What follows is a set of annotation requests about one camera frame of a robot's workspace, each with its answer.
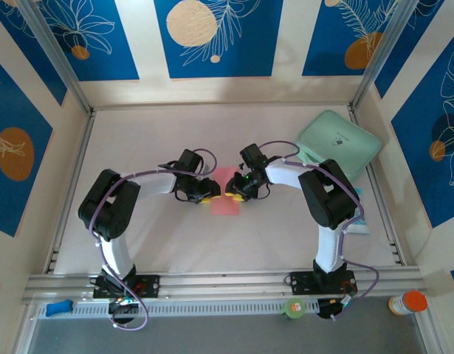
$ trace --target light green box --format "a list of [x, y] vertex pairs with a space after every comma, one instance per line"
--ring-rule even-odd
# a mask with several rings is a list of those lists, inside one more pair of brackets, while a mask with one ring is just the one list
[[299, 135], [297, 146], [303, 162], [333, 159], [353, 181], [379, 152], [381, 142], [335, 112], [324, 111]]

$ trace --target beige circle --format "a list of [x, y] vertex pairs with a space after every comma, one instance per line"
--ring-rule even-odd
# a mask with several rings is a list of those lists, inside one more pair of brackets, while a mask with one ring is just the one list
[[17, 0], [2, 0], [5, 4], [10, 5], [11, 7], [17, 7]]
[[325, 5], [328, 7], [337, 6], [342, 0], [324, 0]]
[[181, 46], [201, 46], [217, 33], [217, 20], [207, 5], [182, 0], [166, 18], [169, 35]]

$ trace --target pink square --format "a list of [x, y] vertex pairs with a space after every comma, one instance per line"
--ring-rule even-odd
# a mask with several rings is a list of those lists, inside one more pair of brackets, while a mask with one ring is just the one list
[[240, 206], [232, 197], [225, 195], [225, 186], [238, 171], [237, 167], [217, 167], [213, 171], [213, 179], [220, 185], [221, 197], [212, 199], [210, 211], [212, 215], [239, 215]]

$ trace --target bottle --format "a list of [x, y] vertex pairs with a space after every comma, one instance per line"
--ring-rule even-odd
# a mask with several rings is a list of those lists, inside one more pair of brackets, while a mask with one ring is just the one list
[[299, 319], [306, 312], [306, 305], [301, 299], [290, 299], [281, 308], [281, 315], [287, 319]]
[[389, 308], [394, 314], [400, 316], [421, 312], [427, 307], [425, 295], [417, 290], [408, 291], [401, 296], [393, 296], [389, 299]]

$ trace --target gray floor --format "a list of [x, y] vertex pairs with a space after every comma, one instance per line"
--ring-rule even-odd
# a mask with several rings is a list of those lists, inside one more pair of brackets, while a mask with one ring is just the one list
[[317, 315], [152, 318], [143, 330], [108, 319], [38, 321], [29, 353], [425, 353], [414, 316], [395, 316], [387, 298], [367, 298], [333, 323]]

